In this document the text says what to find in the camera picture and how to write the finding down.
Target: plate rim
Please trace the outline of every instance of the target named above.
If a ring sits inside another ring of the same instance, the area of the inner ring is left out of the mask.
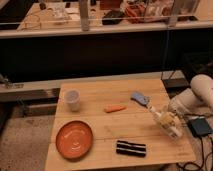
[[[82,123],[83,125],[85,125],[88,129],[89,129],[89,131],[90,131],[90,133],[91,133],[91,139],[92,139],[92,141],[91,141],[91,143],[90,143],[90,145],[89,145],[89,148],[84,152],[84,153],[82,153],[81,155],[79,155],[79,156],[77,156],[77,157],[68,157],[68,156],[65,156],[59,149],[59,145],[58,145],[58,142],[59,142],[59,134],[60,134],[60,132],[67,126],[67,125],[70,125],[70,124],[73,124],[73,123]],[[56,145],[56,149],[57,149],[57,151],[64,157],[64,158],[66,158],[66,159],[78,159],[78,158],[81,158],[81,157],[83,157],[84,155],[86,155],[89,151],[90,151],[90,149],[91,149],[91,147],[92,147],[92,145],[93,145],[93,132],[92,132],[92,129],[91,129],[91,127],[86,123],[86,122],[84,122],[84,121],[81,121],[81,120],[73,120],[73,121],[69,121],[68,123],[66,123],[66,124],[64,124],[60,129],[59,129],[59,131],[58,131],[58,133],[57,133],[57,135],[56,135],[56,141],[55,141],[55,145]]]

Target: toy carrot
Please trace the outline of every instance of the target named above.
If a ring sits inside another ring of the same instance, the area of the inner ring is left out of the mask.
[[[119,110],[124,110],[126,109],[126,106],[123,106],[123,105],[112,105],[112,106],[107,106],[104,111],[106,113],[111,113],[111,112],[116,112],[116,111],[119,111]]]

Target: white mug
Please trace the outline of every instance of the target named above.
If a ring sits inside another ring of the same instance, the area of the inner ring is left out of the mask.
[[[70,107],[71,111],[77,112],[80,108],[80,98],[78,91],[66,91],[64,93],[64,102]]]

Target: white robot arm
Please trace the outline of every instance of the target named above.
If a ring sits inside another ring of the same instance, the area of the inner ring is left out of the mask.
[[[213,111],[213,79],[207,75],[196,75],[187,88],[171,99],[168,110],[178,115],[193,113],[193,109],[205,104]]]

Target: orange plate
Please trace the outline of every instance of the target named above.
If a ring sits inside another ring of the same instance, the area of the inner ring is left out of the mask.
[[[64,125],[56,136],[56,147],[67,159],[77,159],[85,155],[92,146],[92,130],[82,121],[71,121]]]

